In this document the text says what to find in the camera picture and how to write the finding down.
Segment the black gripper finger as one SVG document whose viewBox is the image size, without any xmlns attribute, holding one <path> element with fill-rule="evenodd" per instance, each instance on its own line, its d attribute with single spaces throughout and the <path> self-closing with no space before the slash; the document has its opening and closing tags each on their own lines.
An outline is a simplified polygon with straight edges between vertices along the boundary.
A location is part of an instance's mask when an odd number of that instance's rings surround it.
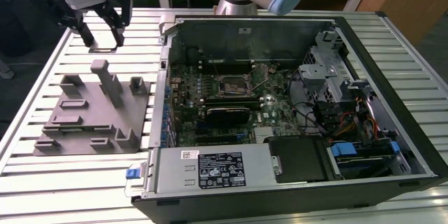
<svg viewBox="0 0 448 224">
<path fill-rule="evenodd" d="M 83 21 L 83 11 L 74 10 L 66 0 L 30 1 L 59 27 L 70 28 L 73 32 L 82 36 L 87 47 L 94 45 L 94 35 L 87 23 Z"/>
<path fill-rule="evenodd" d="M 133 18 L 134 0 L 106 0 L 94 8 L 97 14 L 110 26 L 117 41 L 117 47 L 125 44 L 125 30 L 130 26 Z"/>
</svg>

